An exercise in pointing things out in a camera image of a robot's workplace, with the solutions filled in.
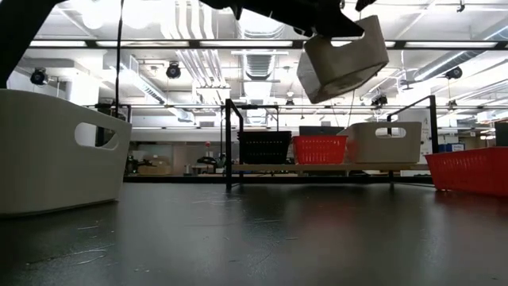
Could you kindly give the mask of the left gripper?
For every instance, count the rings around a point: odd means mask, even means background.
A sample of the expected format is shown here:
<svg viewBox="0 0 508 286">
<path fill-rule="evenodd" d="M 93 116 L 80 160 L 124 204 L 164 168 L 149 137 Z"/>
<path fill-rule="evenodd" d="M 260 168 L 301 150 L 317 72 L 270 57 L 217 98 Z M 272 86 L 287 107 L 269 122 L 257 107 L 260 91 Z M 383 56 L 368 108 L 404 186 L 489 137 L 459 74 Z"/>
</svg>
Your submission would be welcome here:
<svg viewBox="0 0 508 286">
<path fill-rule="evenodd" d="M 342 21 L 342 0 L 297 0 L 294 25 L 300 29 L 315 28 L 328 37 L 361 37 L 364 29 L 353 21 Z"/>
</svg>

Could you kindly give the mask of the white plastic basket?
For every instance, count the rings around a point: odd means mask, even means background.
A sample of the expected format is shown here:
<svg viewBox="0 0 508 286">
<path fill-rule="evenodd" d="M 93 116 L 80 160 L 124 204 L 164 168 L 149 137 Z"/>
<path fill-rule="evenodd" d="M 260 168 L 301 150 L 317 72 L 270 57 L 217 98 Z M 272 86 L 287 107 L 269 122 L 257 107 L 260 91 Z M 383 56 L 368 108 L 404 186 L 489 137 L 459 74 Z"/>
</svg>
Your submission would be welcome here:
<svg viewBox="0 0 508 286">
<path fill-rule="evenodd" d="M 339 132 L 355 164 L 415 164 L 420 159 L 420 122 L 360 122 Z"/>
<path fill-rule="evenodd" d="M 64 99 L 0 89 L 0 216 L 117 199 L 131 133 Z"/>
<path fill-rule="evenodd" d="M 389 63 L 383 32 L 376 15 L 356 21 L 364 35 L 336 46 L 323 37 L 303 45 L 297 77 L 311 103 L 317 104 L 362 87 Z"/>
</svg>

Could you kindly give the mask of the red plastic basket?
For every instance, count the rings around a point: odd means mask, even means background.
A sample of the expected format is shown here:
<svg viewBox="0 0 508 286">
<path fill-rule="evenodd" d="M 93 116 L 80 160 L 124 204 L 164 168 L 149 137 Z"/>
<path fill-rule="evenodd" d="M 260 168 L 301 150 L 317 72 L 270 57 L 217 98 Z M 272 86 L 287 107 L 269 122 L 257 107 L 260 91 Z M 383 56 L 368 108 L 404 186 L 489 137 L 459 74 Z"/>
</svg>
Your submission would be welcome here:
<svg viewBox="0 0 508 286">
<path fill-rule="evenodd" d="M 440 191 L 508 197 L 508 147 L 489 147 L 425 156 Z"/>
<path fill-rule="evenodd" d="M 292 139 L 297 164 L 342 164 L 347 136 L 313 135 Z"/>
</svg>

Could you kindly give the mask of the wooden shelf board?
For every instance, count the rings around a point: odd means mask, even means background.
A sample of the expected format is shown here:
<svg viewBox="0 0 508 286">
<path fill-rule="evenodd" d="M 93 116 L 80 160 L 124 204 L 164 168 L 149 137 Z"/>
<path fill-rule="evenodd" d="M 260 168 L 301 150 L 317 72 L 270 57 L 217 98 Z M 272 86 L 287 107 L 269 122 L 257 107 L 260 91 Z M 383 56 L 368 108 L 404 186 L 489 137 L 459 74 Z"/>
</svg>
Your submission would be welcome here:
<svg viewBox="0 0 508 286">
<path fill-rule="evenodd" d="M 304 172 L 304 171 L 428 171 L 427 164 L 234 164 L 233 171 L 260 171 L 260 172 Z"/>
</svg>

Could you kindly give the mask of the white cabinet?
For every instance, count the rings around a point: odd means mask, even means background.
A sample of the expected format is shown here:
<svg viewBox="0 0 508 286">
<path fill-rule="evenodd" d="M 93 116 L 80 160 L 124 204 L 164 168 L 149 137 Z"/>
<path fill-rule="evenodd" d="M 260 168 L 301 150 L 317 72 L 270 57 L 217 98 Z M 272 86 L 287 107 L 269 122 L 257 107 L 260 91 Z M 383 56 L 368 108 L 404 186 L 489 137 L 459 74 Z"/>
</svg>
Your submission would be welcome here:
<svg viewBox="0 0 508 286">
<path fill-rule="evenodd" d="M 408 109 L 398 115 L 400 122 L 420 122 L 421 123 L 421 139 L 419 151 L 419 164 L 427 164 L 425 155 L 431 154 L 432 140 L 430 129 L 430 112 L 429 110 Z"/>
</svg>

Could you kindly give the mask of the black slotted plastic basket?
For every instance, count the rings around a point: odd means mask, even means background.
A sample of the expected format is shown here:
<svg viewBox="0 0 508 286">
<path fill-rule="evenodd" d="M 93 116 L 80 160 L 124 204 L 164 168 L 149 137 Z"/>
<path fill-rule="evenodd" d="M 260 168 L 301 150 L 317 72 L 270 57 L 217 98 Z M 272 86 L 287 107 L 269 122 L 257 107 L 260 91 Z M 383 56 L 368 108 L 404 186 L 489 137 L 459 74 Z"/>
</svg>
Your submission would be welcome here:
<svg viewBox="0 0 508 286">
<path fill-rule="evenodd" d="M 244 131 L 237 135 L 244 164 L 283 164 L 291 131 Z"/>
</svg>

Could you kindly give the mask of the dark monitor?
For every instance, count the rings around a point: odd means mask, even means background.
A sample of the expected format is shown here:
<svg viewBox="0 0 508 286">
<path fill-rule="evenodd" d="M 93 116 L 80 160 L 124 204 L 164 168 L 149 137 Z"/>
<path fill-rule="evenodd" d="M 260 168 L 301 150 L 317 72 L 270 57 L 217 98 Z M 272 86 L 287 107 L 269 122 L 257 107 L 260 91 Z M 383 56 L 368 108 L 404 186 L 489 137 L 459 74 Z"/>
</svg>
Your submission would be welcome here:
<svg viewBox="0 0 508 286">
<path fill-rule="evenodd" d="M 495 123 L 495 144 L 497 147 L 508 147 L 508 121 Z"/>
</svg>

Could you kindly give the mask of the brown cardboard box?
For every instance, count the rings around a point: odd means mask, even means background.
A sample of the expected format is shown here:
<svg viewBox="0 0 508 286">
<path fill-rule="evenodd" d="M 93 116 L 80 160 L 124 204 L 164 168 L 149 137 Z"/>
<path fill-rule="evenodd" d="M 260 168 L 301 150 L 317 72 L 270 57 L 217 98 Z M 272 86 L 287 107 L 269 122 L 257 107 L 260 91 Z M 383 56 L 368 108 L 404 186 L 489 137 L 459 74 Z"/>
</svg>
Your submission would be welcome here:
<svg viewBox="0 0 508 286">
<path fill-rule="evenodd" d="M 167 157 L 144 157 L 143 160 L 138 163 L 137 173 L 140 176 L 170 175 L 170 161 Z"/>
</svg>

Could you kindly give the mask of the black background equipment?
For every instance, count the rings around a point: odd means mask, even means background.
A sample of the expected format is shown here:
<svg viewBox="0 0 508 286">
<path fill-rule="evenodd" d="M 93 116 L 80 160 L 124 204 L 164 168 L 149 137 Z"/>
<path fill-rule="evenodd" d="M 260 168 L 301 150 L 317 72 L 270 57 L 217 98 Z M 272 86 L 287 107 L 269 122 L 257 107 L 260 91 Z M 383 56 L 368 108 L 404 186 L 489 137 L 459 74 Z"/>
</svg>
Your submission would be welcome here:
<svg viewBox="0 0 508 286">
<path fill-rule="evenodd" d="M 94 107 L 100 113 L 118 118 L 125 122 L 131 122 L 132 107 L 130 105 L 120 105 L 119 111 L 116 110 L 116 102 L 97 103 Z M 115 132 L 113 130 L 98 126 L 96 128 L 95 146 L 102 147 L 107 144 L 114 135 Z"/>
</svg>

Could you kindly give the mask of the black overhead light beam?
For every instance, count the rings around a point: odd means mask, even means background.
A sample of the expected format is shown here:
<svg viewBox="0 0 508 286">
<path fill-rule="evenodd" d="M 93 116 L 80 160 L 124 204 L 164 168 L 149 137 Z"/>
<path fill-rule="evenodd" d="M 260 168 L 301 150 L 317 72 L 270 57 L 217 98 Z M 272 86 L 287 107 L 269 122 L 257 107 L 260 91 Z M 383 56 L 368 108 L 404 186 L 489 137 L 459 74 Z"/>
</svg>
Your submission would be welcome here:
<svg viewBox="0 0 508 286">
<path fill-rule="evenodd" d="M 122 41 L 123 49 L 302 49 L 305 40 L 131 40 Z M 402 41 L 385 42 L 389 50 L 436 51 L 508 51 L 508 41 Z M 35 49 L 113 49 L 114 40 L 34 40 Z"/>
</svg>

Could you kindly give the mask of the corrugated silver duct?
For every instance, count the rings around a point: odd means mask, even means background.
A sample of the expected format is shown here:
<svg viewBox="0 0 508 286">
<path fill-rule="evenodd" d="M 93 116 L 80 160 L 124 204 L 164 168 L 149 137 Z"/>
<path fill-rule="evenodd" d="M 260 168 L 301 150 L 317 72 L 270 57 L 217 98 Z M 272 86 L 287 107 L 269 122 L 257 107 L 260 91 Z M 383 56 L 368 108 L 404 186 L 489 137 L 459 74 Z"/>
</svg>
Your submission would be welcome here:
<svg viewBox="0 0 508 286">
<path fill-rule="evenodd" d="M 248 23 L 240 21 L 239 34 L 246 40 L 279 39 L 284 25 L 276 21 L 254 20 Z M 242 56 L 244 71 L 243 96 L 250 105 L 265 105 L 272 88 L 275 55 L 273 50 L 246 50 Z"/>
</svg>

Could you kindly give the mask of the silver ventilation duct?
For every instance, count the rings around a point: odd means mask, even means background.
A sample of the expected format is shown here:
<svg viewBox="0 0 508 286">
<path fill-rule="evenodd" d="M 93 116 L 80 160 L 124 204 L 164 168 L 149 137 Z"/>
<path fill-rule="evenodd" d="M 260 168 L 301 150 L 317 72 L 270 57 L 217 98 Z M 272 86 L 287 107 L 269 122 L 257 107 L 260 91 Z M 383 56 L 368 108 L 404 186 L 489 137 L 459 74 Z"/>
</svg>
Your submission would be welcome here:
<svg viewBox="0 0 508 286">
<path fill-rule="evenodd" d="M 500 21 L 470 40 L 435 40 L 425 41 L 425 44 L 423 41 L 417 41 L 417 43 L 419 45 L 414 47 L 410 47 L 410 43 L 407 43 L 405 49 L 446 51 L 446 53 L 422 68 L 406 73 L 398 81 L 405 90 L 411 89 L 413 84 L 456 70 L 461 64 L 485 52 L 504 49 L 508 45 L 508 20 Z"/>
</svg>

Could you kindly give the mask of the black metal shelf bracket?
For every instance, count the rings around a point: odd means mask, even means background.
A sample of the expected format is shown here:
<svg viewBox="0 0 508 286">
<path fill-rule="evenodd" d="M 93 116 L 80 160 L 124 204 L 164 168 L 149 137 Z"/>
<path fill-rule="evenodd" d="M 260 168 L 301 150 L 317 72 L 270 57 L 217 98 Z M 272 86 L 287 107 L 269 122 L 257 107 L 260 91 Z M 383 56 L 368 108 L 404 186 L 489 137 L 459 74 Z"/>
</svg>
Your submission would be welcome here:
<svg viewBox="0 0 508 286">
<path fill-rule="evenodd" d="M 396 111 L 388 114 L 387 115 L 387 122 L 392 122 L 392 118 L 395 115 L 399 115 L 400 113 L 402 113 L 405 110 L 415 108 L 415 106 L 418 103 L 422 103 L 422 102 L 428 103 L 428 106 L 426 106 L 425 108 L 427 110 L 429 110 L 429 112 L 430 112 L 430 129 L 431 129 L 431 140 L 432 140 L 432 150 L 433 150 L 433 152 L 431 154 L 439 153 L 439 150 L 438 150 L 438 145 L 439 145 L 438 128 L 437 128 L 437 103 L 436 103 L 436 96 L 435 95 L 427 95 L 415 102 L 412 102 L 411 104 L 409 104 L 407 106 L 404 106 L 403 108 L 401 108 L 399 110 L 396 110 Z"/>
<path fill-rule="evenodd" d="M 232 124 L 231 112 L 233 112 L 239 119 L 239 133 L 244 131 L 244 119 L 240 111 L 235 106 L 231 99 L 225 100 L 225 157 L 226 157 L 226 191 L 231 192 L 233 188 L 233 163 L 232 163 Z"/>
</svg>

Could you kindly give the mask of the black aluminium table frame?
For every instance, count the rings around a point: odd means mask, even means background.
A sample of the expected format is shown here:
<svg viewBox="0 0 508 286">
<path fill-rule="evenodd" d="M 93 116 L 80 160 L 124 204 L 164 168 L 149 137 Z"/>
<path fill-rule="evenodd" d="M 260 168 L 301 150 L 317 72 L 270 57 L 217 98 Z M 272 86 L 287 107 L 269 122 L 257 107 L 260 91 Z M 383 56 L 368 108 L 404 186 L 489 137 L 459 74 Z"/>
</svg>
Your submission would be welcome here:
<svg viewBox="0 0 508 286">
<path fill-rule="evenodd" d="M 225 176 L 125 176 L 125 183 L 154 184 L 227 184 Z M 389 176 L 233 176 L 231 184 L 433 184 L 429 176 L 393 177 Z"/>
</svg>

